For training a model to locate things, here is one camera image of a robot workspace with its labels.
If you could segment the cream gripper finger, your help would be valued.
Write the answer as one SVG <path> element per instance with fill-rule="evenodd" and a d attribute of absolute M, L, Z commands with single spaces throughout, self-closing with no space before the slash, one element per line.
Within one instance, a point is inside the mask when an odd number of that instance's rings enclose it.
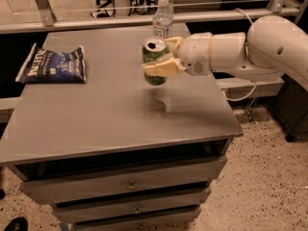
<path fill-rule="evenodd" d="M 183 40 L 184 39 L 182 37 L 172 37 L 166 39 L 169 52 L 172 53 L 175 58 L 178 57 L 179 47 Z"/>
<path fill-rule="evenodd" d="M 154 62 L 143 64 L 141 67 L 145 74 L 159 77 L 173 77 L 187 70 L 179 59 L 174 58 L 161 63 Z"/>

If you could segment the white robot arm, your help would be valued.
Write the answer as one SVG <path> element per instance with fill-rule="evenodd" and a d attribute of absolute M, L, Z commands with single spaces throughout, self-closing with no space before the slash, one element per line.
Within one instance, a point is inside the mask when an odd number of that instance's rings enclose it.
<path fill-rule="evenodd" d="M 308 35 L 290 20 L 267 15 L 246 33 L 193 34 L 167 39 L 169 52 L 142 66 L 149 76 L 223 72 L 249 81 L 288 75 L 308 90 Z"/>

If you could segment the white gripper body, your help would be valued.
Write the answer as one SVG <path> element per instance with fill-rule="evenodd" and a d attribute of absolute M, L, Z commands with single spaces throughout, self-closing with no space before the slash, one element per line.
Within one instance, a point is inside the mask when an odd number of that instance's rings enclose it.
<path fill-rule="evenodd" d="M 212 36 L 211 33 L 193 34 L 180 43 L 179 58 L 192 76 L 207 76 L 211 73 L 209 48 Z"/>

